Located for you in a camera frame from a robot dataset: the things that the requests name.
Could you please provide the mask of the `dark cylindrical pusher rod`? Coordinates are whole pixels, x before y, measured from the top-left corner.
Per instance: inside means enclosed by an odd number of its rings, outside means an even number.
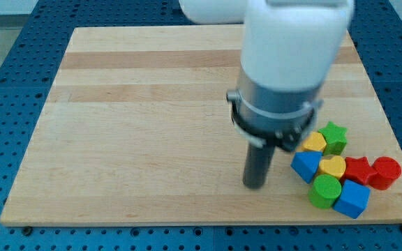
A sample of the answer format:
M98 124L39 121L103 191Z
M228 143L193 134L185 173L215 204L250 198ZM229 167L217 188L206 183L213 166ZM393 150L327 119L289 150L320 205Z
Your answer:
M256 190L265 184L274 151L274 146L259 148L252 144L248 145L242 179L247 188Z

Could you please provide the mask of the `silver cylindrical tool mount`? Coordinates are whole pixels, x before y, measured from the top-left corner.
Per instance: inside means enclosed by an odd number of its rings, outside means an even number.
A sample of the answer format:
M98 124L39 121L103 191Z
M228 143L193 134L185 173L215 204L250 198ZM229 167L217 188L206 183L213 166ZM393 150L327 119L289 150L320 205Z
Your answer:
M309 136L323 101L320 85L306 89L276 90L239 71L237 88L229 90L231 118L236 131L257 148L275 146L293 152Z

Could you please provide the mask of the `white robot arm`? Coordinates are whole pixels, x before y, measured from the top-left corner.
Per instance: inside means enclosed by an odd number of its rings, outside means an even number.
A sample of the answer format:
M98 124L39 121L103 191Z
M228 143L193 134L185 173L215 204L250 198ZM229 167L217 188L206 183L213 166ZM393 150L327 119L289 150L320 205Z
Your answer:
M274 151L294 151L316 126L318 94L351 22L353 0L179 0L196 24L243 24L237 86L226 99L248 141L243 182L261 188Z

